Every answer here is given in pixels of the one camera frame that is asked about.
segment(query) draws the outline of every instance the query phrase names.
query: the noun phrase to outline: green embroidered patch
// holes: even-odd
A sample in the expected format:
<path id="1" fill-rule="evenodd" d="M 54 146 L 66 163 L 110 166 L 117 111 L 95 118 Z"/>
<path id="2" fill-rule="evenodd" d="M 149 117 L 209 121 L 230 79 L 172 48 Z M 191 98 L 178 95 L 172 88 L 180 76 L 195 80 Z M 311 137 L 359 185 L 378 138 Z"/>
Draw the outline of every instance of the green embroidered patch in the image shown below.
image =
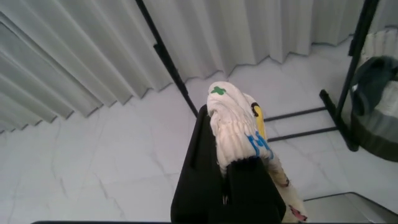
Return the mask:
<path id="1" fill-rule="evenodd" d="M 226 92 L 225 89 L 220 88 L 220 87 L 218 87 L 218 86 L 215 86 L 215 87 L 214 87 L 214 90 L 211 91 L 211 93 L 218 93 L 219 95 L 223 95 L 225 92 Z"/>

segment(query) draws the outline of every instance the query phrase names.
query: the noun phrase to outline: blue embroidery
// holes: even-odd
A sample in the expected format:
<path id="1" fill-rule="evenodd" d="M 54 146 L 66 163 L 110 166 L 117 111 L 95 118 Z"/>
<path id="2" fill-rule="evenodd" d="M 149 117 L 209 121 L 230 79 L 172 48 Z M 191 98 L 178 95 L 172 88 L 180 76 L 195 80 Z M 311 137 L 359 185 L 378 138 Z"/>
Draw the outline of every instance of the blue embroidery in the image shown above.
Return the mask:
<path id="1" fill-rule="evenodd" d="M 264 138 L 259 134 L 258 131 L 256 131 L 256 136 L 259 140 L 255 140 L 253 136 L 247 136 L 251 145 L 253 146 L 254 150 L 256 151 L 256 156 L 260 155 L 260 149 L 256 146 L 256 144 L 254 142 L 256 142 L 257 145 L 260 147 L 264 146 L 271 154 L 269 159 L 273 159 L 274 153 L 272 152 L 271 148 L 268 146 L 266 140 L 264 140 Z"/>

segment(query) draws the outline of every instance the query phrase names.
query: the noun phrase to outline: metal rack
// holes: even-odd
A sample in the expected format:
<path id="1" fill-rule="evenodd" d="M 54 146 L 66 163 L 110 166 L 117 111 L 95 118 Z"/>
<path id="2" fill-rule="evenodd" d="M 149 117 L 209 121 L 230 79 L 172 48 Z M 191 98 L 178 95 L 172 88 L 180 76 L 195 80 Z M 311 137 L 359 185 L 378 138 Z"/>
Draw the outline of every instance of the metal rack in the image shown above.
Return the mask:
<path id="1" fill-rule="evenodd" d="M 190 99 L 190 97 L 188 95 L 188 90 L 185 87 L 184 82 L 181 80 L 181 77 L 178 74 L 177 69 L 175 68 L 175 65 L 174 65 L 166 47 L 162 41 L 162 38 L 159 35 L 159 32 L 156 29 L 156 26 L 155 26 L 152 18 L 150 17 L 150 15 L 148 13 L 148 10 L 145 7 L 144 2 L 142 0 L 136 0 L 136 2 L 137 2 L 137 5 L 139 6 L 139 9 L 142 12 L 142 15 L 145 17 L 145 20 L 148 23 L 149 28 L 151 29 L 151 31 L 157 41 L 157 44 L 154 45 L 156 52 L 158 53 L 159 57 L 163 61 L 167 70 L 169 71 L 170 76 L 173 78 L 173 81 L 177 85 L 177 87 L 180 90 L 181 94 L 183 95 L 185 101 L 188 103 L 189 107 L 191 108 L 192 113 L 197 117 L 198 111 L 195 108 L 195 106 L 193 105 L 192 100 Z M 348 149 L 350 149 L 351 151 L 358 150 L 358 148 L 359 148 L 358 143 L 355 141 L 348 126 L 345 124 L 345 122 L 341 118 L 341 112 L 343 110 L 343 106 L 346 101 L 349 87 L 350 87 L 351 81 L 354 77 L 356 67 L 358 66 L 358 62 L 361 57 L 361 51 L 362 51 L 363 45 L 365 43 L 366 36 L 369 32 L 369 28 L 371 26 L 378 3 L 379 3 L 379 0 L 365 0 L 365 2 L 363 4 L 358 23 L 356 25 L 354 37 L 353 37 L 353 39 L 351 41 L 351 45 L 349 47 L 348 55 L 352 56 L 352 59 L 351 59 L 350 65 L 349 65 L 348 73 L 346 76 L 346 80 L 345 80 L 343 89 L 341 91 L 341 95 L 340 95 L 340 99 L 338 101 L 337 107 L 330 99 L 329 94 L 326 92 L 326 90 L 322 90 L 320 92 L 319 96 L 322 99 L 325 106 L 310 109 L 310 110 L 304 110 L 304 111 L 299 111 L 299 112 L 294 112 L 294 113 L 289 113 L 289 114 L 283 114 L 280 116 L 275 116 L 275 117 L 264 119 L 264 122 L 268 122 L 268 121 L 274 121 L 274 120 L 278 120 L 278 119 L 290 118 L 290 117 L 294 117 L 294 116 L 300 116 L 303 114 L 309 114 L 309 113 L 327 110 L 329 112 L 331 118 L 333 119 L 335 126 L 330 127 L 330 128 L 317 129 L 317 130 L 313 130 L 313 131 L 306 131 L 306 132 L 302 132 L 302 133 L 290 134 L 290 135 L 286 135 L 286 136 L 279 136 L 276 138 L 270 138 L 270 139 L 268 139 L 269 142 L 280 141 L 280 140 L 285 140 L 285 139 L 290 139 L 290 138 L 308 136 L 311 134 L 319 134 L 319 133 L 325 133 L 325 132 L 329 132 L 329 131 L 338 130 L 340 132 L 340 134 L 342 135 L 342 137 L 344 138 L 344 140 L 348 146 Z"/>

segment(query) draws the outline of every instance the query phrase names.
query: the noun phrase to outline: white curtain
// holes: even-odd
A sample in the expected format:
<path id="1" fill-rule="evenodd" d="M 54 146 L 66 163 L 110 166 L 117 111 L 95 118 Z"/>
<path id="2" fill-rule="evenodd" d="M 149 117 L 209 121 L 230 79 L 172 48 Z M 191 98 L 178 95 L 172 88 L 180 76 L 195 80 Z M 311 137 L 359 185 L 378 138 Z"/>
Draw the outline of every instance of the white curtain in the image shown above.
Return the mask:
<path id="1" fill-rule="evenodd" d="M 353 33 L 363 0 L 144 0 L 183 80 Z M 372 30 L 397 21 L 382 0 Z M 134 0 L 0 1 L 0 131 L 88 116 L 172 82 Z"/>

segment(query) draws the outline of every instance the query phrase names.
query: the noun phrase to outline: floor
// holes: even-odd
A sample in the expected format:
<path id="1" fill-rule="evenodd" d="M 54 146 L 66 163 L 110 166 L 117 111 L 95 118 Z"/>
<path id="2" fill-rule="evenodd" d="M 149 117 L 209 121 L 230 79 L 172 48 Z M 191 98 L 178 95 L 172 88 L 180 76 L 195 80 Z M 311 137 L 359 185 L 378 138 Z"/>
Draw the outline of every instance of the floor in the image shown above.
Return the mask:
<path id="1" fill-rule="evenodd" d="M 349 65 L 349 40 L 314 45 L 309 57 L 269 58 L 187 82 L 200 108 L 209 85 L 229 81 L 266 116 L 336 101 Z M 37 220 L 169 221 L 195 118 L 175 85 L 124 106 L 102 107 L 0 135 L 0 223 Z M 332 126 L 326 111 L 266 123 L 269 137 Z M 271 143 L 304 199 L 357 192 L 398 213 L 398 164 L 363 149 L 350 152 L 337 131 Z"/>

